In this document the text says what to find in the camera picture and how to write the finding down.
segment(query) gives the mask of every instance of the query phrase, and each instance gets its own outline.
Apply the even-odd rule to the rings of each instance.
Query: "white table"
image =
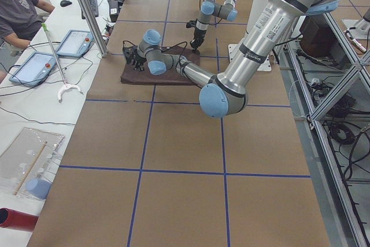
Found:
[[[47,29],[50,32],[51,39],[56,42],[62,41],[63,37],[69,30],[89,30],[86,20],[81,18],[81,9],[77,0],[72,1],[72,5],[67,7],[55,7],[54,12],[46,21]],[[99,6],[99,17],[96,18],[98,26],[102,31],[106,24],[106,19],[109,18],[109,6],[106,0],[98,0],[101,3]],[[31,44],[47,42],[44,30],[40,30]],[[48,44],[41,47],[35,47],[37,51],[51,53]],[[33,49],[27,49],[20,56],[17,65],[22,64],[32,53]],[[0,85],[0,106],[6,110],[16,112],[28,119],[37,121],[52,121],[59,123],[76,123],[84,101],[86,93],[91,86],[95,73],[100,63],[101,55],[96,45],[85,55],[85,58],[91,60],[87,61],[80,59],[73,65],[67,67],[65,77],[68,83],[76,83],[82,76],[83,72],[91,65],[91,68],[83,75],[81,82],[78,84],[84,95],[78,93],[77,90],[66,91],[62,95],[62,102],[59,103],[57,99],[58,90],[62,86],[62,82],[47,84],[44,83],[37,88],[26,91],[24,93],[2,96],[4,94],[15,93],[23,91],[26,88],[17,86],[12,88],[4,88],[13,85],[8,81],[8,77]],[[60,59],[63,67],[74,62],[71,59]],[[61,80],[59,72],[49,76],[47,82],[55,82]],[[71,138],[74,126],[64,124],[39,124],[31,123],[22,118],[0,110],[0,154],[11,144],[23,127],[37,128],[50,132],[56,132],[65,136],[65,139],[59,148],[58,152],[64,154],[66,146]],[[0,208],[6,207],[23,211],[26,213],[39,215],[43,207],[43,201],[32,200],[29,198],[20,198],[13,195],[1,192],[0,189]],[[25,231],[10,230],[7,228],[0,228],[0,246],[24,247],[27,245],[31,233]]]

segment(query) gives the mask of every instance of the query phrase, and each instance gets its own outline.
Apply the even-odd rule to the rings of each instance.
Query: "red cylinder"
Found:
[[[14,211],[9,208],[0,209],[0,227],[11,228],[20,231],[33,231],[38,216],[27,214],[20,211]]]

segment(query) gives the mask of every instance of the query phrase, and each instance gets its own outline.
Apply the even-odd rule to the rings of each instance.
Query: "blue and white device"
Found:
[[[45,81],[56,63],[52,54],[34,52],[9,78],[9,81],[35,87]]]
[[[69,30],[57,47],[59,57],[80,58],[90,48],[94,37],[90,31]]]

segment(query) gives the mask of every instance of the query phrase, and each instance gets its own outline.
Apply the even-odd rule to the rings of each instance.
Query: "robotic arm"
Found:
[[[215,3],[213,0],[205,0],[199,11],[196,20],[191,20],[186,24],[186,28],[194,27],[194,39],[190,41],[191,47],[196,50],[204,42],[211,16],[216,16],[228,21],[234,21],[238,15],[235,10],[236,0],[225,0],[223,5]]]
[[[137,54],[146,58],[150,72],[159,75],[174,69],[190,79],[202,90],[199,95],[201,109],[210,117],[223,117],[238,113],[247,105],[246,85],[268,53],[292,21],[305,14],[330,12],[339,0],[268,0],[268,4],[239,46],[232,63],[224,72],[210,73],[185,57],[163,54],[159,48],[160,34],[148,30]]]

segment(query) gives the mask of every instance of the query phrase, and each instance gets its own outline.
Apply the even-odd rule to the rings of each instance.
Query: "computer mouse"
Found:
[[[61,2],[60,2],[60,6],[62,6],[62,7],[67,7],[68,5],[70,5],[70,4],[72,4],[72,2],[71,1],[69,1],[69,0],[62,0]]]

